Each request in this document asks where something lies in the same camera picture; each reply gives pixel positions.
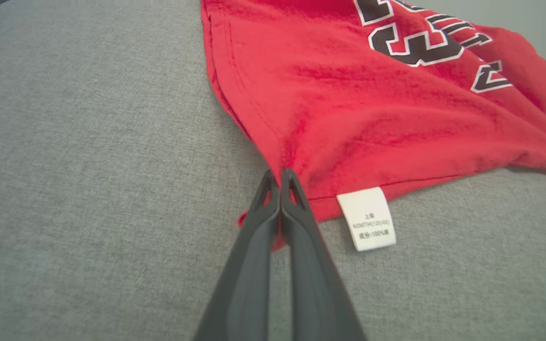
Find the red t-shirt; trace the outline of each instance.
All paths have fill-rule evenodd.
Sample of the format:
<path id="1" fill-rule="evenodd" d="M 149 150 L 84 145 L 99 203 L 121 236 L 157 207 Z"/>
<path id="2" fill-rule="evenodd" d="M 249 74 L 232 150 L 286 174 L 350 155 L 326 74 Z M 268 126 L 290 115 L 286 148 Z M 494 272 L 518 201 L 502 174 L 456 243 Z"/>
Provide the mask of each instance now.
<path id="1" fill-rule="evenodd" d="M 316 218 L 505 166 L 546 169 L 546 60 L 520 35 L 395 0 L 203 0 L 208 75 Z"/>

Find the black and white lettering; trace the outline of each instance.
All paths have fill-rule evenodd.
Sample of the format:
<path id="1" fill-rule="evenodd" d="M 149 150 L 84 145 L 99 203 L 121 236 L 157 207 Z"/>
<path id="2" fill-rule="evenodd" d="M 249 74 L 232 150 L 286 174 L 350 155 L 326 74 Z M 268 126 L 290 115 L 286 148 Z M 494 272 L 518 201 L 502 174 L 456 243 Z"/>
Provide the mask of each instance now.
<path id="1" fill-rule="evenodd" d="M 492 41 L 492 38 L 483 33 L 477 33 L 475 37 L 471 37 L 467 40 L 461 41 L 461 45 L 464 48 L 470 48 L 475 45 L 484 45 Z"/>
<path id="2" fill-rule="evenodd" d="M 447 35 L 459 32 L 460 30 L 464 30 L 466 28 L 471 30 L 475 29 L 473 25 L 471 25 L 471 23 L 467 21 L 461 21 L 455 24 L 449 24 L 448 26 L 441 27 L 442 31 L 446 32 Z"/>
<path id="3" fill-rule="evenodd" d="M 448 20 L 457 20 L 459 22 L 453 22 L 447 25 L 442 24 L 443 21 Z M 434 24 L 436 27 L 439 27 L 442 31 L 446 32 L 447 35 L 459 32 L 460 30 L 464 30 L 465 28 L 470 28 L 472 30 L 475 29 L 470 22 L 446 14 L 432 15 L 430 17 L 427 17 L 427 21 L 431 22 L 431 24 Z"/>
<path id="4" fill-rule="evenodd" d="M 441 43 L 432 45 L 429 31 L 424 31 L 405 37 L 403 39 L 405 52 L 395 52 L 391 44 L 399 41 L 399 35 L 397 34 L 397 24 L 393 22 L 376 28 L 370 34 L 368 37 L 370 47 L 412 67 L 432 65 L 460 58 L 464 48 L 454 39 L 449 39 L 444 32 L 435 28 L 431 22 L 428 23 L 431 32 L 442 35 L 443 41 Z"/>
<path id="5" fill-rule="evenodd" d="M 353 0 L 362 20 L 362 26 L 393 17 L 393 6 L 390 0 Z"/>
<path id="6" fill-rule="evenodd" d="M 405 9 L 407 9 L 408 11 L 411 11 L 411 12 L 419 12 L 419 11 L 425 11 L 426 9 L 422 8 L 422 7 L 416 7 L 416 6 L 411 6 L 411 5 L 408 5 L 408 4 L 404 4 L 402 0 L 397 0 L 397 3 L 400 4 L 401 6 L 405 7 Z"/>
<path id="7" fill-rule="evenodd" d="M 503 87 L 513 86 L 507 78 L 500 76 L 499 72 L 502 71 L 501 61 L 495 61 L 488 65 L 481 65 L 477 71 L 477 76 L 471 90 L 475 93 L 483 93 L 486 91 L 502 89 Z"/>

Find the white fabric tag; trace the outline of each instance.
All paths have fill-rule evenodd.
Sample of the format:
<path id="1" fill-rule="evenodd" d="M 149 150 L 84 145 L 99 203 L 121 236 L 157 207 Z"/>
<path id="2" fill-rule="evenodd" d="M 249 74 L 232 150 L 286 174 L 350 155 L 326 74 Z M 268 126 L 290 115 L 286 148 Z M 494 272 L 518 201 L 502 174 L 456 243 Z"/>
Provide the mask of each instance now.
<path id="1" fill-rule="evenodd" d="M 380 187 L 339 194 L 336 198 L 345 214 L 353 244 L 358 251 L 396 243 L 391 213 Z"/>

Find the t-shirt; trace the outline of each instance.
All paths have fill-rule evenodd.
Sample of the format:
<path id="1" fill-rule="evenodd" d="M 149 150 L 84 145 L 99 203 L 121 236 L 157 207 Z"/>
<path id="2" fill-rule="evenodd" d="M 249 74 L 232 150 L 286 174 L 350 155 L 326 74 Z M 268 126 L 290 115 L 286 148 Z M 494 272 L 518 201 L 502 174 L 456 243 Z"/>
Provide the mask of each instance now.
<path id="1" fill-rule="evenodd" d="M 505 166 L 546 169 L 546 60 L 519 34 L 396 0 L 203 0 L 208 76 L 317 220 Z"/>

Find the gray upholstery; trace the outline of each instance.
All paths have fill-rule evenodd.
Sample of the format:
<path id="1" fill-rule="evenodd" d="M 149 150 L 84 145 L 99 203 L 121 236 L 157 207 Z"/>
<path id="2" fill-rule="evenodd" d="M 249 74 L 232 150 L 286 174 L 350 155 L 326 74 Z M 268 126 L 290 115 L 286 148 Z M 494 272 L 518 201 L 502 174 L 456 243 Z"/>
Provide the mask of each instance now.
<path id="1" fill-rule="evenodd" d="M 420 5 L 485 21 L 484 2 Z M 197 328 L 266 163 L 210 89 L 199 4 L 164 3 L 0 6 L 0 341 Z M 371 340 L 546 341 L 546 173 L 390 206 L 384 250 L 320 225 Z M 291 336 L 288 255 L 273 255 L 273 341 Z"/>

